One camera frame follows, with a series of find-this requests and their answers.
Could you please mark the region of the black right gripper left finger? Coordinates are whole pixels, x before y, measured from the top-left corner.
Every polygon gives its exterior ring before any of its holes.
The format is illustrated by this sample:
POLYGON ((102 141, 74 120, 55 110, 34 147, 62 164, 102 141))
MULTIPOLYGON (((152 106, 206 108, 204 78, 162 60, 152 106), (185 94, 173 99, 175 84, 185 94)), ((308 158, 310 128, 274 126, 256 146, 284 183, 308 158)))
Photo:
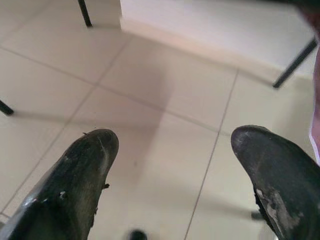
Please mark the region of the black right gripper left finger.
POLYGON ((86 240, 119 150, 101 128, 74 141, 0 230, 2 240, 86 240))

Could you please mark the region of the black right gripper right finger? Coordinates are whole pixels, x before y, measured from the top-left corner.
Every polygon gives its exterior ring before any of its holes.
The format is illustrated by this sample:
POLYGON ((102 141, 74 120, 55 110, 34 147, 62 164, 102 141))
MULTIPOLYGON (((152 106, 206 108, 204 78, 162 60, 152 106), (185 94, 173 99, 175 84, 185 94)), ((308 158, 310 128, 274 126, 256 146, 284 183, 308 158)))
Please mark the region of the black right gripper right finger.
POLYGON ((237 127, 230 143, 277 238, 318 240, 320 167, 316 162, 297 144, 262 126, 237 127))

